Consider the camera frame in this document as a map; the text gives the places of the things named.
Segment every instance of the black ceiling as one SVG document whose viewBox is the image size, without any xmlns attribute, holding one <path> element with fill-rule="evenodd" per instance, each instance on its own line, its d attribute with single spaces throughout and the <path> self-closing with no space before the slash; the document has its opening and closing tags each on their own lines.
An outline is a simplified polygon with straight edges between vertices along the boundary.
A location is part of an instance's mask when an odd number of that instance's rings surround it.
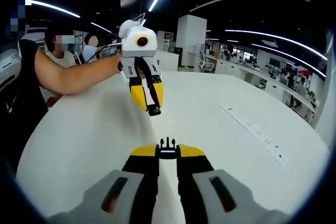
<svg viewBox="0 0 336 224">
<path fill-rule="evenodd" d="M 124 20 L 146 12 L 153 0 L 140 0 L 131 8 L 121 8 L 120 0 L 38 0 L 74 12 L 81 18 L 47 9 L 32 7 L 35 19 L 61 20 L 75 29 L 106 33 L 96 24 L 113 32 L 118 31 Z M 213 0 L 160 0 L 151 13 L 147 13 L 146 26 L 153 30 L 177 31 L 178 18 L 186 14 L 207 19 L 208 35 L 221 42 L 227 39 L 239 40 L 243 46 L 261 44 L 260 36 L 251 34 L 226 33 L 225 29 L 253 30 L 283 36 L 325 51 L 326 29 L 330 25 L 328 6 L 331 0 L 225 0 L 189 12 L 197 5 Z M 278 50 L 295 55 L 306 62 L 318 65 L 320 58 L 291 43 L 276 40 Z"/>
</svg>

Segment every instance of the white round table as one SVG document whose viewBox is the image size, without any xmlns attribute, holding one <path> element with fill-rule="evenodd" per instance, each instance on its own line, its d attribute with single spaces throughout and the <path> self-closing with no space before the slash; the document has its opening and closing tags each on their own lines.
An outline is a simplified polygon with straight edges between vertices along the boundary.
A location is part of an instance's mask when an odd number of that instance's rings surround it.
<svg viewBox="0 0 336 224">
<path fill-rule="evenodd" d="M 159 144 L 167 136 L 204 151 L 214 169 L 224 169 L 248 186 L 267 209 L 291 215 L 304 203 L 323 173 L 329 150 L 303 119 L 233 76 L 163 72 L 162 80 L 158 116 L 141 111 L 120 75 L 63 97 L 46 114 L 17 170 L 18 183 L 43 215 L 73 209 L 90 186 L 122 169 L 133 149 Z M 286 152 L 286 167 L 219 106 L 223 102 L 267 129 Z M 159 222 L 184 223 L 174 160 L 160 161 L 153 213 L 153 223 Z"/>
</svg>

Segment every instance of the ceiling vent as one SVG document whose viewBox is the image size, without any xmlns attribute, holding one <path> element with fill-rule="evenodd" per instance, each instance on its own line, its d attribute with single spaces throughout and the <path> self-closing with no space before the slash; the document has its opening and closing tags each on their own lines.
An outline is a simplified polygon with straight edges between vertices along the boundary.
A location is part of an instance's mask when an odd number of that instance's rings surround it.
<svg viewBox="0 0 336 224">
<path fill-rule="evenodd" d="M 266 45 L 271 46 L 271 47 L 278 47 L 277 43 L 275 41 L 268 41 L 268 40 L 261 40 L 264 42 Z"/>
</svg>

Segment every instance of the white shirt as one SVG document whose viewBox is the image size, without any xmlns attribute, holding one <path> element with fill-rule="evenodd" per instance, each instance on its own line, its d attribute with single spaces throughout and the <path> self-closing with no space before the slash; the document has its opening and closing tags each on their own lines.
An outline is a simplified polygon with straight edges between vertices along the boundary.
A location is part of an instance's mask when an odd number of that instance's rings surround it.
<svg viewBox="0 0 336 224">
<path fill-rule="evenodd" d="M 51 52 L 47 52 L 46 55 L 62 67 L 68 68 L 76 65 L 75 58 L 69 51 L 64 52 L 64 57 L 62 59 L 56 58 Z M 40 87 L 40 89 L 45 102 L 47 102 L 50 97 L 56 97 L 59 95 L 42 87 Z"/>
<path fill-rule="evenodd" d="M 83 50 L 83 59 L 85 61 L 85 63 L 96 53 L 97 51 L 97 47 L 93 47 L 93 46 L 90 46 L 90 45 L 86 45 L 84 46 L 84 50 Z M 95 61 L 97 59 L 96 56 L 94 56 L 90 62 L 92 61 Z"/>
</svg>

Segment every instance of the camera lens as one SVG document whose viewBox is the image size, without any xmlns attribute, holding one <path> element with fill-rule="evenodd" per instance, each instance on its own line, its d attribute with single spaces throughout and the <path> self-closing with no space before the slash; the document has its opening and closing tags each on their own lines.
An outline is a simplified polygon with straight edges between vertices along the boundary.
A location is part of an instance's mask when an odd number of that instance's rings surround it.
<svg viewBox="0 0 336 224">
<path fill-rule="evenodd" d="M 144 47 L 145 45 L 147 45 L 147 43 L 148 43 L 148 40 L 147 40 L 146 37 L 141 37 L 141 38 L 139 38 L 138 41 L 137 41 L 137 44 L 138 44 L 138 46 L 140 46 L 140 47 Z"/>
</svg>

